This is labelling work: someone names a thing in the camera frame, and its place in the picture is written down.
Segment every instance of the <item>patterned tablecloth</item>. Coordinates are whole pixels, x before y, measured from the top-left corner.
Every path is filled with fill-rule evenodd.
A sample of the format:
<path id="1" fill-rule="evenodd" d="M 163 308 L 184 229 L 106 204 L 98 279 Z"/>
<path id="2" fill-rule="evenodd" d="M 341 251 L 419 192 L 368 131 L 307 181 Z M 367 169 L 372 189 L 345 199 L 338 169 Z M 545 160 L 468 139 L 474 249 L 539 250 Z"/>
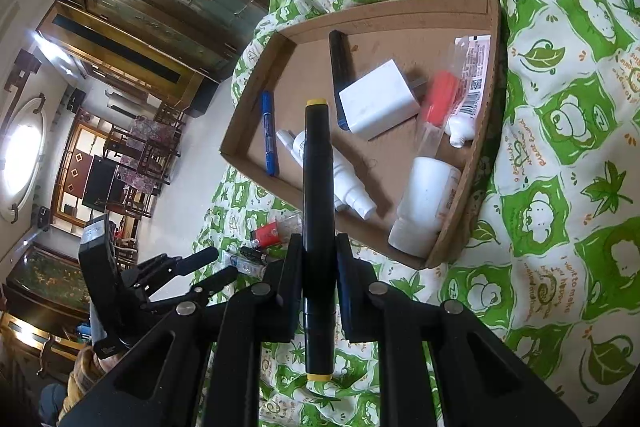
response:
<path id="1" fill-rule="evenodd" d="M 162 124 L 161 122 L 149 120 L 146 117 L 137 117 L 132 122 L 129 133 L 140 140 L 128 139 L 127 145 L 141 152 L 145 147 L 145 140 L 155 140 L 169 147 L 175 145 L 175 128 Z M 150 195 L 153 193 L 158 181 L 135 171 L 135 169 L 138 168 L 138 160 L 130 156 L 123 156 L 120 163 L 128 165 L 131 169 L 118 166 L 116 169 L 116 178 L 144 194 Z"/>
<path id="2" fill-rule="evenodd" d="M 275 29 L 376 1 L 271 0 L 236 66 L 234 98 Z M 460 299 L 595 425 L 640 361 L 640 1 L 501 2 L 506 111 L 484 149 L 472 195 L 483 203 L 462 256 L 415 271 L 357 244 L 354 251 L 414 299 Z M 290 211 L 229 168 L 193 248 L 240 244 Z M 329 383 L 306 381 L 302 329 L 291 344 L 263 347 L 263 425 L 379 423 L 376 346 L 350 344 L 339 329 L 336 338 Z"/>

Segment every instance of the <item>yellow marker cap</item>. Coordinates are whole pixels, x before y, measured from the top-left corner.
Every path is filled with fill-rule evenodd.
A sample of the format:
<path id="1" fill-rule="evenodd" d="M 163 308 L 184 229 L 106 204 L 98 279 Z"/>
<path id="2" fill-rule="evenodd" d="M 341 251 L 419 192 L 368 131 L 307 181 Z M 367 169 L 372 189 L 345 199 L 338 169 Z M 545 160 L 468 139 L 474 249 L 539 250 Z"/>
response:
<path id="1" fill-rule="evenodd" d="M 331 375 L 313 375 L 312 373 L 307 373 L 306 379 L 312 382 L 328 382 L 331 380 Z"/>
<path id="2" fill-rule="evenodd" d="M 306 101 L 308 106 L 316 106 L 318 104 L 324 104 L 327 106 L 326 99 L 309 99 Z"/>

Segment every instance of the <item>metal screw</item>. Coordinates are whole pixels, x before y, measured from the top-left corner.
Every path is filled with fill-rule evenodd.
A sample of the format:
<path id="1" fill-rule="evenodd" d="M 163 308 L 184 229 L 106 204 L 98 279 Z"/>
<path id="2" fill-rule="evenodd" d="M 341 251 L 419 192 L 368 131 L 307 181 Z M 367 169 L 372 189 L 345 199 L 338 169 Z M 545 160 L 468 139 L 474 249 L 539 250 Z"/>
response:
<path id="1" fill-rule="evenodd" d="M 258 282 L 251 287 L 251 293 L 254 295 L 267 295 L 271 291 L 271 286 L 265 282 Z"/>
<path id="2" fill-rule="evenodd" d="M 194 311 L 196 311 L 196 305 L 191 301 L 181 302 L 175 307 L 178 315 L 191 315 Z"/>
<path id="3" fill-rule="evenodd" d="M 448 301 L 444 301 L 444 311 L 450 313 L 452 315 L 461 314 L 465 307 L 462 305 L 462 302 L 456 301 L 455 299 L 449 299 Z"/>
<path id="4" fill-rule="evenodd" d="M 386 283 L 380 281 L 372 282 L 369 285 L 369 292 L 371 292 L 373 295 L 385 295 L 388 289 L 389 287 L 386 285 Z"/>

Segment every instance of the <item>cardboard box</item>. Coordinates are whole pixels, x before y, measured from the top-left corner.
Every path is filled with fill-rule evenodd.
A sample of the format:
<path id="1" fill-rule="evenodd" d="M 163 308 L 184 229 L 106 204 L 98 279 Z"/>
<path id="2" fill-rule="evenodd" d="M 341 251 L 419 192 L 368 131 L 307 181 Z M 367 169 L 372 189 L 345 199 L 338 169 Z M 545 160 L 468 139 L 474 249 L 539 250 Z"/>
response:
<path id="1" fill-rule="evenodd" d="M 353 163 L 357 176 L 378 205 L 376 215 L 369 221 L 351 211 L 337 213 L 336 229 L 415 269 L 437 266 L 450 259 L 449 244 L 458 233 L 457 225 L 484 141 L 494 91 L 499 22 L 498 0 L 397 0 L 358 6 L 290 26 L 274 34 L 260 56 L 220 152 L 241 173 L 301 209 L 302 169 L 282 144 L 278 143 L 279 176 L 271 178 L 264 171 L 260 93 L 273 90 L 276 130 L 295 134 L 304 129 L 306 101 L 325 98 L 330 106 L 332 142 Z M 444 137 L 436 155 L 458 167 L 462 178 L 444 228 L 427 259 L 405 254 L 386 242 L 415 156 L 415 118 L 369 142 L 338 127 L 328 44 L 328 34 L 333 29 L 348 36 L 356 78 L 392 58 L 407 81 L 431 78 L 438 58 L 456 37 L 491 35 L 476 139 L 471 145 L 455 149 Z"/>

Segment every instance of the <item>floor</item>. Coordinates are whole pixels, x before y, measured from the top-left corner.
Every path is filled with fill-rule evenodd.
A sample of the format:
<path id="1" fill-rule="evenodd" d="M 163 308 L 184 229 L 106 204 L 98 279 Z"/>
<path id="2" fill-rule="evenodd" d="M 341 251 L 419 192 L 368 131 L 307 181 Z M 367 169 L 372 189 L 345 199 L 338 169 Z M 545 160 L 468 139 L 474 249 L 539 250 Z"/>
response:
<path id="1" fill-rule="evenodd" d="M 226 168 L 218 149 L 233 113 L 231 80 L 216 91 L 205 115 L 190 118 L 180 141 L 180 158 L 156 200 L 151 219 L 138 227 L 138 262 L 167 253 L 191 254 L 191 244 L 202 226 L 204 214 Z M 189 289 L 191 277 L 175 277 L 152 300 L 181 295 Z"/>

